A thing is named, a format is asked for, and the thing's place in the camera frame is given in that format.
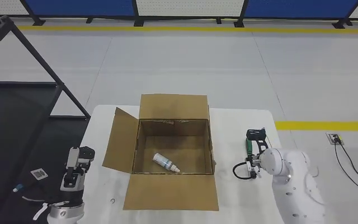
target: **table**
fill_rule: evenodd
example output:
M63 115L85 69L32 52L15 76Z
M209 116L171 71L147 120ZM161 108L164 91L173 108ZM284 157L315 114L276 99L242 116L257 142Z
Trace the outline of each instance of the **table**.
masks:
M96 155L84 182L85 215L78 223L283 224L272 192L272 176L262 171L260 179L239 180L232 174L232 167L246 156L247 129L265 127L271 146L281 148L269 111L210 109L219 212L123 211L130 175L102 167L116 107L134 117L139 114L139 106L99 105L94 109L81 146L93 148ZM237 174L245 176L247 172L242 167Z

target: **green component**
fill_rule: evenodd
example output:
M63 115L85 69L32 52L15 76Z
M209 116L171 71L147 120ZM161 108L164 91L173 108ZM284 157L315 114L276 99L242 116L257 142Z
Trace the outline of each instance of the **green component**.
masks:
M247 156L252 155L252 143L249 139L246 138L246 152Z

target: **small bottle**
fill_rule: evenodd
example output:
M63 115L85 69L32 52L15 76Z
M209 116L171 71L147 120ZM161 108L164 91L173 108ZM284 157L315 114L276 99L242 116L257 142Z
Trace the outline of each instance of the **small bottle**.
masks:
M173 172L180 172L180 170L177 168L176 165L173 164L172 161L165 158L164 156L160 155L159 153L156 153L153 157L153 161L157 164L163 166L165 169L173 171Z

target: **open cardboard box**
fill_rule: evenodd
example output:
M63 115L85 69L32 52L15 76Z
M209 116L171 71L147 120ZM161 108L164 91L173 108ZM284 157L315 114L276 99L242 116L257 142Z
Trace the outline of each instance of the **open cardboard box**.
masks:
M152 161L157 152L181 172ZM103 166L131 174L124 210L218 211L207 97L142 95L139 120L117 108Z

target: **box flap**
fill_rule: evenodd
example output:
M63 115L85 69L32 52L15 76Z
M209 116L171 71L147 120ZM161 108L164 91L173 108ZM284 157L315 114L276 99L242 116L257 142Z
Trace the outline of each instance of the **box flap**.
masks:
M218 211L214 176L132 174L123 209Z
M139 119L209 119L208 98L202 95L144 94Z
M117 108L102 166L131 173L138 119Z

